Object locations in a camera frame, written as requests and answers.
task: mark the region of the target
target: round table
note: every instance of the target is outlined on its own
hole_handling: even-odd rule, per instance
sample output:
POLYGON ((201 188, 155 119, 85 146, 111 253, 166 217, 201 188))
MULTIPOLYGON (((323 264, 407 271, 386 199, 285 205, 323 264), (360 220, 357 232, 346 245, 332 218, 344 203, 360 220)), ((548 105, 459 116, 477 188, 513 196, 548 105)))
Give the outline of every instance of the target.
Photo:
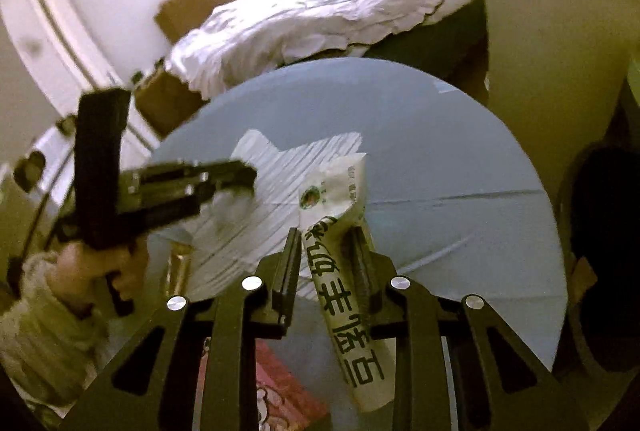
MULTIPOLYGON (((229 158, 250 128, 280 150, 359 132, 376 251, 435 295, 482 295, 552 366, 566 306, 552 208, 526 154, 487 109, 393 62, 306 62, 218 97, 167 137, 153 161, 229 158)), ((150 250, 153 276, 166 254, 150 250)), ((317 302, 296 302, 289 334, 272 348, 330 405, 336 431, 390 429, 388 408, 372 417, 352 407, 317 302)))

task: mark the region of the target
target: white wrapper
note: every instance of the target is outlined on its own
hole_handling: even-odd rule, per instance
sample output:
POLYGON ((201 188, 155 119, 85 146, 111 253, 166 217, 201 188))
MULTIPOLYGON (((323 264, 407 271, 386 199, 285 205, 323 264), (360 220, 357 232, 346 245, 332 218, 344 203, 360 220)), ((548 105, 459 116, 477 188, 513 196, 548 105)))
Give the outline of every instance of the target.
POLYGON ((310 172, 300 188, 300 227, 320 309, 344 380, 363 413, 394 398, 394 341, 372 341, 363 324, 349 261, 340 242, 366 230, 365 154, 338 157, 310 172))

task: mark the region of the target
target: red package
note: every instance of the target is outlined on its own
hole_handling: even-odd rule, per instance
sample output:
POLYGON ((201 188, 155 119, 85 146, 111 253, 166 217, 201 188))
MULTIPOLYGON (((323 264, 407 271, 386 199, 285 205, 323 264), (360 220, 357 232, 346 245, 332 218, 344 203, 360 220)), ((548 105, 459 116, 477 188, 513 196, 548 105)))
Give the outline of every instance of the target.
MULTIPOLYGON (((200 407, 209 356, 206 342, 196 391, 193 431, 199 430, 200 407)), ((269 348, 267 341, 255 343, 255 380, 259 423, 257 431, 303 431, 325 417, 327 407, 313 398, 269 348)))

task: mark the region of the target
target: person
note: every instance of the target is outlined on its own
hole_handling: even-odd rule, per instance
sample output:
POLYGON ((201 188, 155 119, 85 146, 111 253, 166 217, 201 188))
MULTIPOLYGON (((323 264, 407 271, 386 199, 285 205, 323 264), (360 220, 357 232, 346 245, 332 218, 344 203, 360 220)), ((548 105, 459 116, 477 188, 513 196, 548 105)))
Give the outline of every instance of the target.
POLYGON ((95 308, 96 281, 115 272, 114 289, 132 299, 147 262, 146 237, 107 251, 74 242, 25 261, 20 299, 0 316, 0 363, 48 429, 60 424, 96 375, 96 350, 107 337, 95 308))

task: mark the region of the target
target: black chinese character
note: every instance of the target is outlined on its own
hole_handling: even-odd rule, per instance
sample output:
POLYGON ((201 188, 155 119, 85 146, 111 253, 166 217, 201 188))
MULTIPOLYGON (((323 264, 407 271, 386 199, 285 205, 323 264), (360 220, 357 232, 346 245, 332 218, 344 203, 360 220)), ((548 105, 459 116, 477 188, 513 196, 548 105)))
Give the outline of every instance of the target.
POLYGON ((312 251, 319 251, 321 248, 329 252, 327 248, 318 240, 316 240, 316 243, 314 245, 306 248, 306 255, 308 256, 310 261, 311 274, 322 277, 322 274, 325 272, 339 272, 340 269, 335 264, 335 259, 330 255, 311 254, 312 251))
POLYGON ((311 227, 311 229, 306 231, 305 239, 309 239, 311 236, 315 237, 316 239, 320 239, 322 236, 324 236, 324 233, 327 231, 327 229, 334 223, 337 223, 337 221, 338 220, 331 216, 322 218, 322 220, 318 221, 318 223, 311 227))
POLYGON ((340 353, 347 353, 353 350, 356 344, 364 348, 365 343, 369 342, 369 337, 367 337, 366 332, 357 328, 357 326, 360 325, 360 315, 354 314, 349 316, 349 320, 353 322, 339 328, 334 328, 334 339, 338 344, 340 353))
POLYGON ((349 373, 349 378, 351 379, 353 387, 373 382, 373 373, 371 372, 369 363, 376 365, 380 379, 383 381, 385 380, 385 375, 382 373, 382 368, 380 367, 380 363, 378 362, 378 358, 376 357, 376 352, 374 350, 371 350, 370 359, 367 359, 367 357, 360 357, 359 359, 351 361, 351 364, 347 359, 344 359, 343 362, 344 366, 347 368, 347 373, 349 373))
POLYGON ((329 290, 327 289, 325 283, 322 283, 321 291, 318 292, 319 296, 324 297, 324 306, 322 307, 322 309, 329 310, 329 313, 331 313, 332 316, 335 316, 334 303, 337 303, 338 310, 340 310, 340 313, 343 314, 344 306, 342 305, 342 301, 344 301, 344 304, 347 306, 348 311, 351 312, 351 303, 349 301, 351 291, 344 289, 344 285, 342 284, 342 280, 340 278, 338 278, 338 286, 340 287, 340 291, 338 291, 337 287, 335 286, 335 281, 331 281, 330 284, 331 290, 334 293, 333 295, 329 294, 329 290))

